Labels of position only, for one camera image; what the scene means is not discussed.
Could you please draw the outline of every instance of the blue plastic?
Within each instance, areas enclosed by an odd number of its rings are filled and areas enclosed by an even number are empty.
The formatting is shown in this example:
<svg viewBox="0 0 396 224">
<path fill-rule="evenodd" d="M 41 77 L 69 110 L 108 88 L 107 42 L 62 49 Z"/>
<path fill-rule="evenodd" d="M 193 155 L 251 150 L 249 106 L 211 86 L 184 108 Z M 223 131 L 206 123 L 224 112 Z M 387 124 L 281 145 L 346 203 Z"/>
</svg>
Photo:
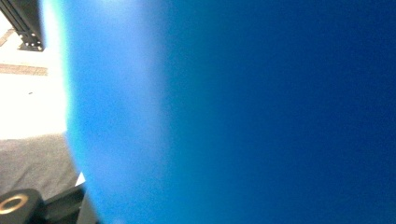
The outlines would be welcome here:
<svg viewBox="0 0 396 224">
<path fill-rule="evenodd" d="M 100 218 L 390 223 L 395 4 L 43 0 Z"/>
</svg>

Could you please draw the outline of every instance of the blue object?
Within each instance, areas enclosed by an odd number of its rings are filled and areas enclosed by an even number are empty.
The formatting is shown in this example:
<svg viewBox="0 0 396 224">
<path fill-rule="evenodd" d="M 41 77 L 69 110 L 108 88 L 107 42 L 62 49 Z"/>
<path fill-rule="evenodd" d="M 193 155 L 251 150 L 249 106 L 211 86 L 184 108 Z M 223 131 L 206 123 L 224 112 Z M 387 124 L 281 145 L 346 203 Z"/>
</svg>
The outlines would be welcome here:
<svg viewBox="0 0 396 224">
<path fill-rule="evenodd" d="M 396 2 L 42 7 L 105 223 L 396 221 Z"/>
</svg>

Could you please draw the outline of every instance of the metal ring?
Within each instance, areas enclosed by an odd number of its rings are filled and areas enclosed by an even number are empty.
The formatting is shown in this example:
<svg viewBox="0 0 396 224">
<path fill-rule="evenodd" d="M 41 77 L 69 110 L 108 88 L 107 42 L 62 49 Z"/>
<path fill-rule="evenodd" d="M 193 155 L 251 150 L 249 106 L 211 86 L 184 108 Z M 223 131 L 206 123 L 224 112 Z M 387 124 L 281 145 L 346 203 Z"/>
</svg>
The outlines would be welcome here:
<svg viewBox="0 0 396 224">
<path fill-rule="evenodd" d="M 12 202 L 14 200 L 20 200 L 17 204 L 15 204 L 12 207 L 5 208 L 5 205 L 9 202 Z M 11 198 L 6 199 L 2 203 L 0 203 L 0 215 L 5 215 L 8 213 L 12 213 L 15 210 L 18 210 L 22 206 L 24 206 L 27 203 L 28 197 L 24 194 L 17 194 Z"/>
</svg>

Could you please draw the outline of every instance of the gray fabric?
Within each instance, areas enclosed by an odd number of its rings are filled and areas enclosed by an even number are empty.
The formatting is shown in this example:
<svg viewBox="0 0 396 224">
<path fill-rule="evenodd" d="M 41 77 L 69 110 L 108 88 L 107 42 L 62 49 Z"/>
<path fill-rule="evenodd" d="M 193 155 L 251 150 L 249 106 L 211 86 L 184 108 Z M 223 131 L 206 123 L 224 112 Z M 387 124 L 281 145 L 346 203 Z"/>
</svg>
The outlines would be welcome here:
<svg viewBox="0 0 396 224">
<path fill-rule="evenodd" d="M 0 140 L 0 195 L 36 189 L 46 200 L 74 187 L 77 178 L 61 133 Z"/>
</svg>

